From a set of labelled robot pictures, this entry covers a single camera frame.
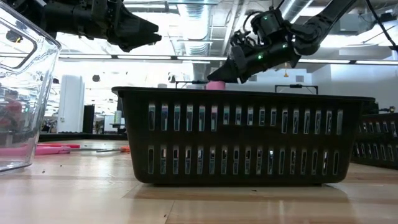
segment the wooden tabletop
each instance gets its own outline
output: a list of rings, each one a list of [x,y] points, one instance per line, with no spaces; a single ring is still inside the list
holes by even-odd
[[[124,141],[69,141],[108,148]],[[398,171],[351,164],[323,187],[154,187],[129,154],[36,156],[0,175],[0,223],[398,223]]]

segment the black basket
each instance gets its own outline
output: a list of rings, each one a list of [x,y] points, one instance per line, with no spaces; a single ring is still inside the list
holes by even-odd
[[[398,169],[398,113],[363,116],[351,160],[370,166]]]
[[[115,87],[135,176],[155,184],[322,184],[346,176],[374,98]]]

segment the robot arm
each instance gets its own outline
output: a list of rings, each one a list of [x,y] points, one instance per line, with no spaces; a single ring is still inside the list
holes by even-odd
[[[252,75],[282,63],[295,67],[302,55],[312,55],[319,48],[333,25],[356,0],[334,0],[304,25],[284,21],[279,9],[270,7],[251,21],[252,31],[235,32],[231,38],[231,53],[225,64],[208,75],[210,81],[244,83]]]
[[[106,39],[124,52],[155,44],[159,27],[133,15],[123,0],[2,0],[51,36],[57,32]],[[7,39],[21,40],[12,31]]]

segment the ceiling duct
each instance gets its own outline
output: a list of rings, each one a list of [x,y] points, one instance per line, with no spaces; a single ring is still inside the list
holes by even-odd
[[[208,28],[210,23],[210,6],[201,4],[179,4],[178,11],[183,20],[183,35],[187,55],[208,55],[210,45],[202,42],[209,39]],[[202,80],[207,69],[207,64],[193,64],[193,79]]]
[[[313,0],[285,0],[280,6],[282,17],[294,23],[300,16],[300,12],[308,7]]]

